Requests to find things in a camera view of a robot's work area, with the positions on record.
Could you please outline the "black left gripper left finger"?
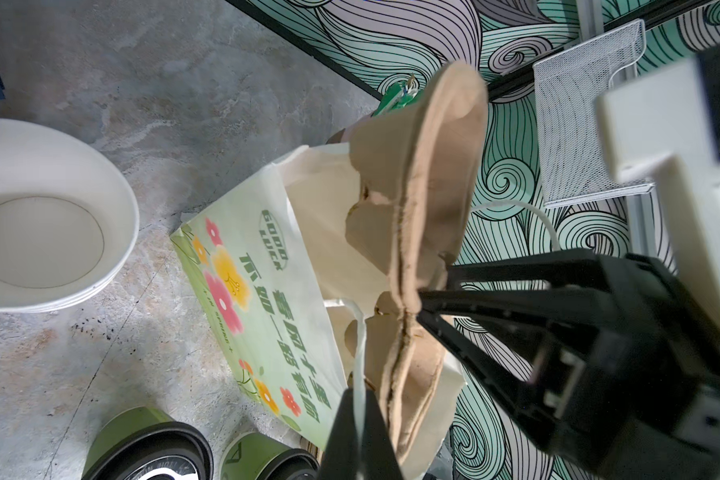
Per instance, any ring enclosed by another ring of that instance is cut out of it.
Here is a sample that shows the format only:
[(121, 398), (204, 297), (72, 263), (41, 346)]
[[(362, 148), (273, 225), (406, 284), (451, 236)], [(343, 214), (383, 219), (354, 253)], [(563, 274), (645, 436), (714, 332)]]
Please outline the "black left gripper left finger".
[(341, 397), (328, 443), (318, 470), (319, 480), (355, 480), (360, 463), (359, 437), (354, 415), (354, 390)]

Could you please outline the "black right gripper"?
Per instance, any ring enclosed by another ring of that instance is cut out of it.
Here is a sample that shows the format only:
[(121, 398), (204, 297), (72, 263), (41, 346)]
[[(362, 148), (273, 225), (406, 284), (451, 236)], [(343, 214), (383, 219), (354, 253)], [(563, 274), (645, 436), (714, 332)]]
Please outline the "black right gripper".
[[(677, 272), (588, 249), (454, 265), (417, 320), (541, 449), (607, 479), (720, 479), (720, 45), (604, 95), (597, 114), (611, 176), (655, 182)], [(456, 291), (536, 280), (551, 289)]]

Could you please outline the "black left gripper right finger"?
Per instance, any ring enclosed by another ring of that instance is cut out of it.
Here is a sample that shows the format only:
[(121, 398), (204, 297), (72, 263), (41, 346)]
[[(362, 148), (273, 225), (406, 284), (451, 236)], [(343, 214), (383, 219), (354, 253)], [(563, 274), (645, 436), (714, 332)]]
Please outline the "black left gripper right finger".
[(359, 475), (370, 480), (402, 480), (387, 426), (373, 392), (365, 392), (359, 440)]

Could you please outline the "single brown pulp cup carrier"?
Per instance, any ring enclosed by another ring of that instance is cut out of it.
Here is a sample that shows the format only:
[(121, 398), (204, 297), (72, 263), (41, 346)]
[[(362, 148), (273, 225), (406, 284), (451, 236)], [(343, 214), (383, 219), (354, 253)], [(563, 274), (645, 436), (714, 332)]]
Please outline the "single brown pulp cup carrier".
[(345, 238), (388, 279), (371, 321), (390, 332), (377, 395), (398, 461), (418, 436), (446, 355), (417, 322), (420, 294), (446, 286), (461, 251), (487, 120), (484, 80), (454, 61), (413, 103), (367, 120), (349, 137), (360, 197)]

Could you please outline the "white green paper takeout bag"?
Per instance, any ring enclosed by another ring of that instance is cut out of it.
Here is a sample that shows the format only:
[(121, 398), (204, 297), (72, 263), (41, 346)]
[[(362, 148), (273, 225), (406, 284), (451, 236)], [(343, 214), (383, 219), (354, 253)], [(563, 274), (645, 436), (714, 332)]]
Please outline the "white green paper takeout bag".
[(387, 273), (346, 239), (359, 195), (347, 144), (302, 146), (183, 214), (171, 236), (240, 389), (317, 448), (348, 386), (357, 318), (371, 383), (391, 342), (378, 323)]

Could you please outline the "green white paper cup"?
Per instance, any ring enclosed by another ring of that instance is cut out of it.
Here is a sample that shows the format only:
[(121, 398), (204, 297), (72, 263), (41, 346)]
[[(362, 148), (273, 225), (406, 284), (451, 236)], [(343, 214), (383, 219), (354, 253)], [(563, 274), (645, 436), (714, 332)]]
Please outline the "green white paper cup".
[(86, 457), (84, 479), (211, 479), (213, 454), (195, 427), (159, 408), (136, 407), (110, 420)]

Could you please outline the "black coffee cup lid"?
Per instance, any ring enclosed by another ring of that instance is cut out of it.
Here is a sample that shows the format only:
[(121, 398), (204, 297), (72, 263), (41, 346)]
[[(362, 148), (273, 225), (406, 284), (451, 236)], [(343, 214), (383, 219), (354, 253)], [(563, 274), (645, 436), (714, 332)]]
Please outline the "black coffee cup lid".
[(213, 455), (194, 427), (167, 422), (140, 431), (87, 479), (211, 479)]
[(319, 465), (305, 450), (290, 449), (271, 459), (255, 477), (256, 480), (315, 480)]

